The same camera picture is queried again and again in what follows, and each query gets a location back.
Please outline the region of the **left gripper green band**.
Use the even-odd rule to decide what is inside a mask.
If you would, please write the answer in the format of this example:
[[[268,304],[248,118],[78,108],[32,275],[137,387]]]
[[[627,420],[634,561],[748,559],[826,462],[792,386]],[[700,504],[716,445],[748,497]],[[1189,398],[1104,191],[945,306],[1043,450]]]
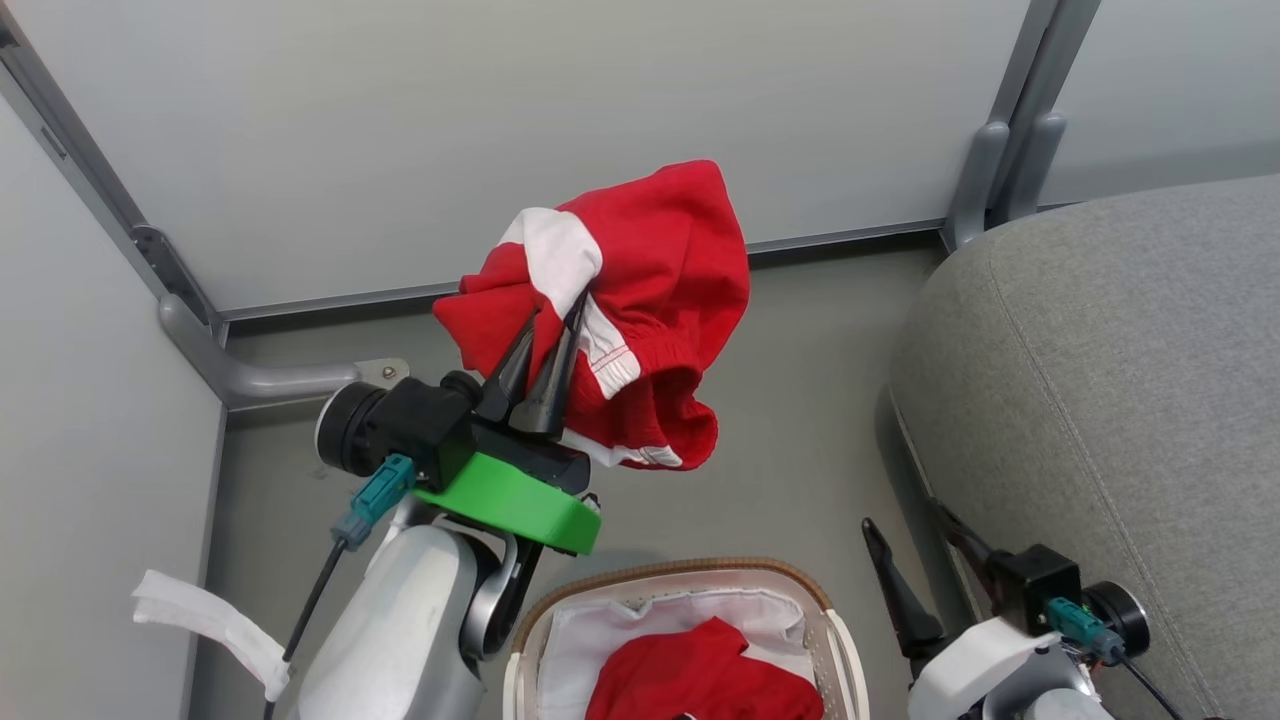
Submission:
[[[472,524],[503,530],[559,553],[590,555],[602,529],[588,492],[591,461],[558,443],[577,361],[584,290],[529,387],[538,311],[532,311],[483,384],[472,424],[475,454],[442,491],[413,496]],[[494,423],[507,423],[508,427]]]

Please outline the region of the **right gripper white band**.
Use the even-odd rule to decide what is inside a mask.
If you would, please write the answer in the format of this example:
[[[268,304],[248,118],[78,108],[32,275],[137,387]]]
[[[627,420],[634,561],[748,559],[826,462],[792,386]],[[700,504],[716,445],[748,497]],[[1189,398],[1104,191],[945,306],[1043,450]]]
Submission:
[[[973,570],[988,598],[1001,601],[992,570],[1001,551],[937,498],[931,500],[931,507],[943,538]],[[1029,635],[1002,618],[992,618],[947,646],[943,625],[899,571],[888,542],[870,518],[861,520],[861,533],[901,655],[909,662],[927,662],[909,693],[910,719],[959,719],[1037,650],[1048,650],[1062,639],[1057,632]]]

